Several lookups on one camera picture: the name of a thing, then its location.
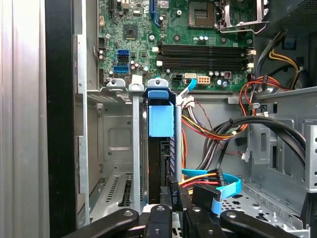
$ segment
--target ram slot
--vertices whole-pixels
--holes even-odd
[[[163,45],[161,53],[164,56],[194,56],[201,57],[242,57],[244,48],[238,47],[213,47],[213,46],[187,46],[187,45]]]
[[[162,59],[164,69],[206,69],[206,70],[225,70],[241,71],[246,68],[246,61],[242,59],[185,59],[167,58]]]

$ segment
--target white connector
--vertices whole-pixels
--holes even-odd
[[[152,52],[159,53],[159,48],[158,47],[152,47]]]
[[[182,109],[184,108],[194,108],[195,107],[195,101],[194,101],[194,97],[193,96],[188,96],[186,98],[183,98],[183,103],[182,103]]]
[[[137,74],[133,74],[132,75],[132,80],[131,83],[133,84],[142,84],[143,78],[140,75]]]
[[[163,66],[163,61],[158,60],[157,61],[157,67],[162,67]]]

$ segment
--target screw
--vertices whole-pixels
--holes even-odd
[[[228,212],[227,216],[230,217],[230,218],[236,218],[237,217],[237,215],[234,214],[233,212]]]
[[[199,207],[193,207],[193,211],[194,211],[194,212],[200,212],[201,209],[200,209]]]
[[[157,208],[157,210],[158,210],[158,211],[165,211],[165,208],[163,208],[162,206],[159,206],[159,207]]]
[[[123,213],[123,215],[124,215],[125,217],[131,217],[131,216],[133,215],[133,213],[132,213],[131,211],[125,211],[125,212]]]

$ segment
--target blue sata port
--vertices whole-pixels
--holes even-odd
[[[128,66],[114,66],[113,72],[115,72],[115,73],[128,73],[129,67]]]
[[[117,55],[118,56],[130,56],[130,51],[129,50],[117,50]]]

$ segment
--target metal bracket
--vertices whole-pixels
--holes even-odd
[[[122,78],[113,78],[106,87],[109,91],[127,91],[125,81]]]
[[[152,78],[147,83],[148,88],[168,88],[168,81],[162,78]]]
[[[307,126],[305,185],[310,193],[317,192],[317,125]]]
[[[265,8],[264,6],[268,5],[268,0],[256,0],[257,1],[257,19],[255,21],[249,21],[249,22],[239,22],[236,25],[232,25],[231,18],[230,18],[230,3],[231,0],[222,0],[222,3],[224,5],[223,9],[223,21],[220,22],[220,32],[221,33],[234,33],[234,32],[246,32],[246,31],[252,31],[254,34],[258,34],[261,31],[263,31],[266,28],[266,24],[268,21],[263,21],[264,17],[268,13],[268,8]],[[246,26],[254,26],[258,24],[264,24],[264,27],[262,27],[259,31],[255,32],[253,29],[243,29],[243,30],[225,30],[230,28],[241,28]]]

